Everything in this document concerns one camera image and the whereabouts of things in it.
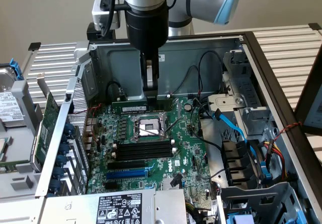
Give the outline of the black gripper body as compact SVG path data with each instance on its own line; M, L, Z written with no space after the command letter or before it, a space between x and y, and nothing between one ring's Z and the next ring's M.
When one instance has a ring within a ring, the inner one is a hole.
M157 54L168 39L169 10L160 6L150 11L125 12L130 44L146 55Z

